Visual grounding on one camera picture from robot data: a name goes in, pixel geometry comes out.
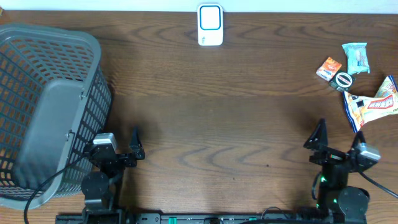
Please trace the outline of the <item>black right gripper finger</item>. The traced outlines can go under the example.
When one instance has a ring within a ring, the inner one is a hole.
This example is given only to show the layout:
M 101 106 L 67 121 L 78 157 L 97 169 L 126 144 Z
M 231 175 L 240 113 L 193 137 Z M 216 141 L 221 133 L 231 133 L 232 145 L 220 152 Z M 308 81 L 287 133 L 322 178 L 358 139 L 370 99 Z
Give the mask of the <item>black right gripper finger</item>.
M 328 135 L 325 119 L 320 119 L 314 132 L 306 140 L 303 147 L 314 152 L 323 151 L 328 145 Z
M 352 148 L 358 148 L 360 145 L 366 144 L 364 134 L 362 131 L 358 131 L 353 139 Z

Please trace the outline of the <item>yellow orange snack bag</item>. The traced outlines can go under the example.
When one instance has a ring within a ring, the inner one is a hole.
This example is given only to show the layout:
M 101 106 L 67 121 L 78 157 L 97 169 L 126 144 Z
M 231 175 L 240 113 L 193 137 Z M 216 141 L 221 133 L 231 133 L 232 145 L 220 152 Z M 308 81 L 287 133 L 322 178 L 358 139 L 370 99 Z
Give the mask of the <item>yellow orange snack bag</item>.
M 355 133 L 366 123 L 397 114 L 397 84 L 388 75 L 374 97 L 358 96 L 343 92 L 343 104 L 348 121 Z

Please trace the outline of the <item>green white small box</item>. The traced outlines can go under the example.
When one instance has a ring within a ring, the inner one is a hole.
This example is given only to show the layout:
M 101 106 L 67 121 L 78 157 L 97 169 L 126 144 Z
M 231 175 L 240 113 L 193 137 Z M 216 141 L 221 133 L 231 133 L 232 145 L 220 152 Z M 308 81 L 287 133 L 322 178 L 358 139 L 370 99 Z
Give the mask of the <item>green white small box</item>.
M 355 82 L 355 77 L 345 72 L 338 72 L 330 80 L 329 85 L 337 91 L 349 91 Z

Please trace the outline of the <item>orange small box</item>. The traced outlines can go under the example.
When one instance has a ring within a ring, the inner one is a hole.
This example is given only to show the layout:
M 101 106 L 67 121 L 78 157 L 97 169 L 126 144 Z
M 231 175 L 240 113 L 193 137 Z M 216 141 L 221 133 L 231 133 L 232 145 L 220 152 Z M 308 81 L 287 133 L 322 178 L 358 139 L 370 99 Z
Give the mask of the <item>orange small box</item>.
M 316 74 L 329 82 L 336 75 L 341 67 L 341 63 L 337 62 L 331 57 L 328 57 L 324 61 L 324 63 L 316 70 Z

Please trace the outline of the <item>mint green wet wipes pack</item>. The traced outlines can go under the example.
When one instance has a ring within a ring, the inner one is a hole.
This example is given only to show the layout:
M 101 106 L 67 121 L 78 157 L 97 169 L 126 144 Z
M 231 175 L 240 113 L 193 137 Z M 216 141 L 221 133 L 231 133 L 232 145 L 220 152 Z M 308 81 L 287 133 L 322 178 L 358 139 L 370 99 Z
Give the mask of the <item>mint green wet wipes pack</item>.
M 358 73 L 370 73 L 368 56 L 366 53 L 367 43 L 347 43 L 342 48 L 347 57 L 347 73 L 354 75 Z

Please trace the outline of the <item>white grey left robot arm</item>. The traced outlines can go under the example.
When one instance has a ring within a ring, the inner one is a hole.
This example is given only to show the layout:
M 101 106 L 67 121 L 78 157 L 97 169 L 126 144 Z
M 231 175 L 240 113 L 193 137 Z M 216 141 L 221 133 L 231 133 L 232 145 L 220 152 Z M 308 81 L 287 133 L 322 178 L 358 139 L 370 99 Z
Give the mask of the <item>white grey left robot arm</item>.
M 135 215 L 119 206 L 119 198 L 125 169 L 145 159 L 138 129 L 132 131 L 130 153 L 118 154 L 117 147 L 113 133 L 99 133 L 84 147 L 84 157 L 99 169 L 90 172 L 81 182 L 85 196 L 84 224 L 136 222 Z

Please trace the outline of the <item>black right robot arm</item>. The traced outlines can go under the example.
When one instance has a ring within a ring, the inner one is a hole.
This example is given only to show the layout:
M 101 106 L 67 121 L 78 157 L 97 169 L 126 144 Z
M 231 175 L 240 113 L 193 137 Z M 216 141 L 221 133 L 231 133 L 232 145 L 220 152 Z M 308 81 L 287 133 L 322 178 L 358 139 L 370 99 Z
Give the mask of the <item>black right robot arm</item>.
M 324 119 L 319 120 L 303 146 L 313 151 L 309 161 L 322 167 L 317 207 L 323 220 L 328 223 L 366 223 L 370 195 L 363 188 L 349 186 L 348 177 L 376 165 L 381 158 L 379 150 L 366 143 L 361 131 L 356 133 L 348 152 L 329 147 Z

